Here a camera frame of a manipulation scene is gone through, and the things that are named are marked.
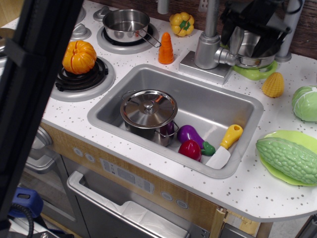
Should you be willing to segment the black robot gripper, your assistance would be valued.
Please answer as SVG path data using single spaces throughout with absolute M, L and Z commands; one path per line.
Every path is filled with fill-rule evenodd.
M 285 33 L 291 32 L 291 28 L 275 14 L 276 9 L 283 5 L 282 0 L 252 0 L 250 2 L 228 0 L 221 15 L 223 23 L 221 43 L 227 45 L 238 26 L 260 36 L 252 57 L 259 58 L 271 48 L 279 48 Z

